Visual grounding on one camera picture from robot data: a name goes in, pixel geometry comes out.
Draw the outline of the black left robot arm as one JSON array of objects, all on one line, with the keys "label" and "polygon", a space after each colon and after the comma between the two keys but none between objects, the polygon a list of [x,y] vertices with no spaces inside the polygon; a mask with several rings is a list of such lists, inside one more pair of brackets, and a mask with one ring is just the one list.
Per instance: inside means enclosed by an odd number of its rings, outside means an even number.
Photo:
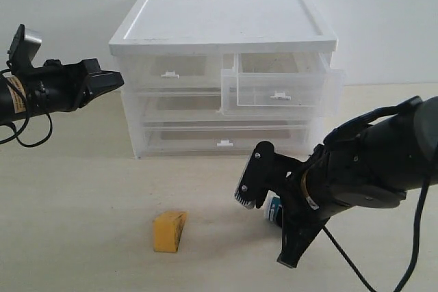
[{"label": "black left robot arm", "polygon": [[1,122],[53,112],[72,112],[123,86],[119,72],[102,70],[97,59],[63,65],[47,60],[35,68],[14,66],[1,80]]}]

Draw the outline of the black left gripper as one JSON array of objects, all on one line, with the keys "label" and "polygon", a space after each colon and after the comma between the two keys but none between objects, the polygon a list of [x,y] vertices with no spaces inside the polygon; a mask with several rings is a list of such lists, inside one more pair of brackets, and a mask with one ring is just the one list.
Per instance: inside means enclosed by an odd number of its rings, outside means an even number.
[{"label": "black left gripper", "polygon": [[116,71],[101,71],[96,58],[63,65],[50,60],[23,76],[32,114],[71,112],[124,85]]}]

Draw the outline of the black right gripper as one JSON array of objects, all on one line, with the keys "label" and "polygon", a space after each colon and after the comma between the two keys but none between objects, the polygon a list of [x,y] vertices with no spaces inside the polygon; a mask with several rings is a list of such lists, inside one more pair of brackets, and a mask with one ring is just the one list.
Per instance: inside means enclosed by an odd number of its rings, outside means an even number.
[{"label": "black right gripper", "polygon": [[306,161],[275,154],[273,221],[281,224],[277,262],[297,267],[302,255],[329,220],[329,156],[311,155]]}]

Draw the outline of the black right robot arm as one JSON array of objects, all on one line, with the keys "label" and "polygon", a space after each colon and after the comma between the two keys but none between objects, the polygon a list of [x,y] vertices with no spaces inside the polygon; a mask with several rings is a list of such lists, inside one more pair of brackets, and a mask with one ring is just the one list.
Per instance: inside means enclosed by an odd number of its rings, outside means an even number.
[{"label": "black right robot arm", "polygon": [[295,268],[333,216],[355,207],[396,208],[427,176],[437,184],[436,97],[411,98],[376,124],[346,123],[286,178],[277,261]]}]

